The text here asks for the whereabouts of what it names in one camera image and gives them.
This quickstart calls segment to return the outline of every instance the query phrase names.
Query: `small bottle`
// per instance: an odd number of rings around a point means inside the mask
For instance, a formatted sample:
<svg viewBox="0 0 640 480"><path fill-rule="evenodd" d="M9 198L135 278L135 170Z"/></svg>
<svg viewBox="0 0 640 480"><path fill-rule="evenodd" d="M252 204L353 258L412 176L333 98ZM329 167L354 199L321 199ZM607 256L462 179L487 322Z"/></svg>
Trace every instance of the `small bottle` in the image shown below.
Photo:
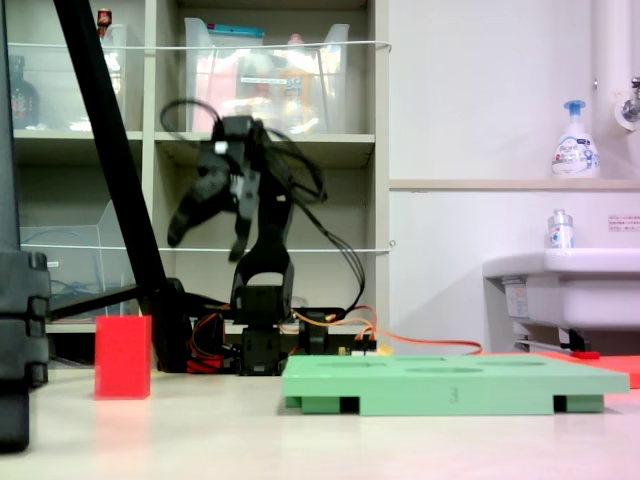
<svg viewBox="0 0 640 480"><path fill-rule="evenodd" d="M549 245L551 248L574 248L573 217L564 210L554 210L549 217Z"/></svg>
<svg viewBox="0 0 640 480"><path fill-rule="evenodd" d="M39 122L40 96L35 87L24 80L24 63L22 55L9 55L11 116L15 129L35 127Z"/></svg>
<svg viewBox="0 0 640 480"><path fill-rule="evenodd" d="M108 8L101 8L98 10L98 20L96 24L98 25L98 36L100 37L100 43L104 39L104 36L107 34L107 29L111 26L113 22L113 14L111 10Z"/></svg>

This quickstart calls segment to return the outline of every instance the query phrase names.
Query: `red foam block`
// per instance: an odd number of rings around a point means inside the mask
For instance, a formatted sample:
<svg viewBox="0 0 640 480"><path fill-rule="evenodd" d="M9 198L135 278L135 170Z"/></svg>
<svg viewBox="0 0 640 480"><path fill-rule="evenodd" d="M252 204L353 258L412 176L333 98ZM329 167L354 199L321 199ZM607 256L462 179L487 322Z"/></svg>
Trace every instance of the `red foam block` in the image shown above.
<svg viewBox="0 0 640 480"><path fill-rule="evenodd" d="M96 400L139 400L151 392L151 317L96 319Z"/></svg>

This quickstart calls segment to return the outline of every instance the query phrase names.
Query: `faucet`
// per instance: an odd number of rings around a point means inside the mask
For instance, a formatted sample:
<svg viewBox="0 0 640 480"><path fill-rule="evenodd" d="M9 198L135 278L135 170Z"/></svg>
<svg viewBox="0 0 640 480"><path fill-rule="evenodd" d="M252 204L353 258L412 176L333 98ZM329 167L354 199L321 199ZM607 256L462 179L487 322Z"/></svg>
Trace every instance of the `faucet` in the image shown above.
<svg viewBox="0 0 640 480"><path fill-rule="evenodd" d="M622 106L622 116L628 122L635 123L640 120L640 77L631 79L634 98L627 100Z"/></svg>

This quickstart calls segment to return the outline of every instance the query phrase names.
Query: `green tray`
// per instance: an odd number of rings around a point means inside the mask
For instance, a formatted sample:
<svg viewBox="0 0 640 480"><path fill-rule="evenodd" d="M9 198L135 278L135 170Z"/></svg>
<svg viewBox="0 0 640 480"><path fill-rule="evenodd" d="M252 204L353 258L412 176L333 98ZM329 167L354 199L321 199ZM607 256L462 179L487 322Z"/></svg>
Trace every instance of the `green tray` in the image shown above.
<svg viewBox="0 0 640 480"><path fill-rule="evenodd" d="M302 413L533 415L602 412L629 376L538 355L292 356L285 405Z"/></svg>

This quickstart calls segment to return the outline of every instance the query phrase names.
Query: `table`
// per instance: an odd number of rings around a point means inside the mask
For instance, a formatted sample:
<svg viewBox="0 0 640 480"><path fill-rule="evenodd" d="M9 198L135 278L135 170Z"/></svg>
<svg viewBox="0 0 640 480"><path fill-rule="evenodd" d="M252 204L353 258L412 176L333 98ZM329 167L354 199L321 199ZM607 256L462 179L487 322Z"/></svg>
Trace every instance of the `table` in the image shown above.
<svg viewBox="0 0 640 480"><path fill-rule="evenodd" d="M2 480L640 479L639 390L604 414L302 416L280 378L157 373L148 400L96 402L92 370L50 376Z"/></svg>

